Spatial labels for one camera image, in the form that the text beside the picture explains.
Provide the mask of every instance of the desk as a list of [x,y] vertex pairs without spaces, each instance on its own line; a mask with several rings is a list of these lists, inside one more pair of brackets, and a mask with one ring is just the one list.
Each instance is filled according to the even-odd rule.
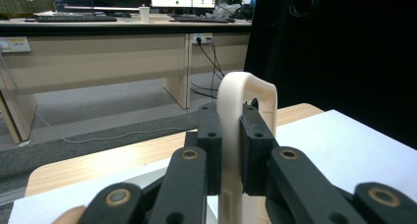
[[[310,104],[279,109],[277,125],[322,112]],[[175,134],[41,166],[30,174],[25,196],[33,196],[168,158],[177,148],[184,146],[184,139],[185,133]]]
[[[15,143],[29,138],[36,93],[164,79],[167,91],[188,108],[189,76],[212,71],[200,47],[192,44],[192,33],[213,33],[222,70],[243,69],[250,24],[172,20],[166,15],[151,15],[146,24],[136,16],[129,22],[120,19],[114,23],[1,21],[0,37],[26,36],[31,50],[3,54],[10,74],[0,62],[0,110]],[[208,44],[204,50],[212,53]]]

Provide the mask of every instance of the gray carpet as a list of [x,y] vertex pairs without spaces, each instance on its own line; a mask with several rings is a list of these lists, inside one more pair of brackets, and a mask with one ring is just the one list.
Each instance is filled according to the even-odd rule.
[[[192,76],[192,81],[210,88],[211,74]],[[209,90],[193,88],[210,94]],[[161,80],[48,92],[36,98],[37,113],[68,140],[147,133],[68,143],[36,117],[30,144],[17,147],[6,125],[0,124],[0,194],[25,187],[30,173],[44,164],[196,128],[198,108],[211,102],[206,96],[192,93],[191,107],[182,109],[163,89]],[[12,203],[0,206],[0,223],[8,222],[12,208]]]

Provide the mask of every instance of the white cable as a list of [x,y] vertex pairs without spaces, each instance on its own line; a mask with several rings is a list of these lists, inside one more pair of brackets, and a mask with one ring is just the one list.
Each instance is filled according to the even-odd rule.
[[147,132],[131,132],[131,133],[128,133],[128,134],[124,134],[124,135],[121,135],[121,136],[117,136],[117,137],[112,137],[112,138],[93,138],[93,139],[88,139],[88,140],[80,140],[80,141],[75,141],[75,140],[68,140],[68,139],[66,139],[66,138],[64,138],[64,137],[62,137],[62,135],[61,135],[61,133],[56,129],[56,128],[54,128],[54,127],[52,127],[50,124],[48,124],[47,122],[46,122],[46,120],[45,119],[43,119],[43,117],[42,116],[40,116],[34,109],[32,109],[30,106],[29,106],[29,104],[22,98],[22,95],[21,95],[21,92],[20,92],[20,90],[19,90],[19,88],[18,88],[18,85],[16,84],[16,82],[15,82],[15,79],[13,78],[13,75],[12,75],[12,73],[11,73],[11,71],[9,70],[9,67],[8,67],[8,65],[6,64],[6,61],[4,60],[4,58],[3,58],[3,55],[2,55],[2,49],[3,49],[3,46],[0,44],[0,59],[1,59],[1,61],[2,61],[2,63],[3,63],[3,65],[4,65],[4,67],[5,67],[5,69],[6,69],[6,72],[7,72],[7,74],[10,76],[10,79],[12,80],[12,83],[13,83],[13,86],[15,87],[15,89],[16,89],[16,92],[18,93],[18,96],[19,96],[19,98],[22,100],[22,102],[26,105],[26,107],[30,110],[30,111],[32,111],[33,113],[34,113],[34,115],[36,115],[47,127],[49,127],[50,129],[52,129],[55,133],[56,133],[56,135],[58,136],[58,138],[60,138],[61,140],[63,140],[63,141],[65,141],[65,142],[68,142],[68,143],[85,143],[85,142],[89,142],[89,141],[93,141],[93,140],[116,140],[116,139],[121,139],[121,138],[124,138],[124,137],[127,137],[127,136],[130,136],[130,135],[134,135],[134,134],[150,134],[150,133],[157,133],[157,132],[163,132],[163,131],[168,131],[168,130],[175,130],[175,131],[189,131],[189,130],[191,130],[191,129],[193,129],[193,128],[190,128],[190,129],[182,129],[182,128],[164,128],[164,129],[159,129],[159,130],[154,130],[154,131],[147,131]]

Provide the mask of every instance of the black speaker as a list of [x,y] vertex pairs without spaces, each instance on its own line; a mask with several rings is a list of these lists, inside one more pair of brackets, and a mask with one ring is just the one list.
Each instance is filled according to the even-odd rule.
[[245,69],[277,86],[279,107],[335,109],[416,148],[417,0],[276,1]]

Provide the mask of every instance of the curved white object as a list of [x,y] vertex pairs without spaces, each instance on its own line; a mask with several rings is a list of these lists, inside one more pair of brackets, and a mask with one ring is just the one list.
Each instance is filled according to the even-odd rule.
[[275,135],[277,94],[275,85],[244,72],[230,73],[221,81],[217,95],[217,113],[223,132],[221,195],[218,223],[260,223],[258,202],[250,198],[243,208],[241,183],[240,123],[243,103],[258,99],[259,112]]

